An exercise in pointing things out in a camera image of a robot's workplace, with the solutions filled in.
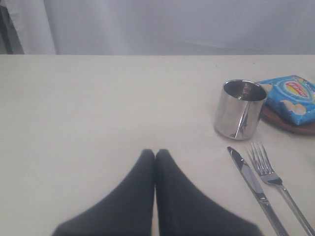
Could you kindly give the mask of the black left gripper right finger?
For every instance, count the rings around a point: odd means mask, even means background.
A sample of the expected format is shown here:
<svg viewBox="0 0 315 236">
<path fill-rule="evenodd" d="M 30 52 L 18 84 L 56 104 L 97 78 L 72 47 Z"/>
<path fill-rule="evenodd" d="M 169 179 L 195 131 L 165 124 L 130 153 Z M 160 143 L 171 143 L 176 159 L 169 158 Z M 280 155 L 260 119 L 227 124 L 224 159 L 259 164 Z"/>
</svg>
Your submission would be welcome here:
<svg viewBox="0 0 315 236">
<path fill-rule="evenodd" d="M 221 207 L 182 172 L 170 152 L 156 154 L 156 197 L 161 236 L 260 236 L 255 224 Z"/>
</svg>

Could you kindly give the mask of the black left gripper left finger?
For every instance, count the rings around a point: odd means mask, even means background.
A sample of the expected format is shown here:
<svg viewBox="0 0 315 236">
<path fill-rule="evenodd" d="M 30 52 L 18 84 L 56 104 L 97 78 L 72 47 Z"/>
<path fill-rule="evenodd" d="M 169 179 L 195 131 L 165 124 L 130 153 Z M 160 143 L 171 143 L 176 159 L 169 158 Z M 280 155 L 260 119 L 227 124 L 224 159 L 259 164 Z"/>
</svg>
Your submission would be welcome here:
<svg viewBox="0 0 315 236">
<path fill-rule="evenodd" d="M 55 236 L 149 236 L 155 196 L 155 155 L 142 150 L 123 181 L 104 199 L 61 223 Z"/>
</svg>

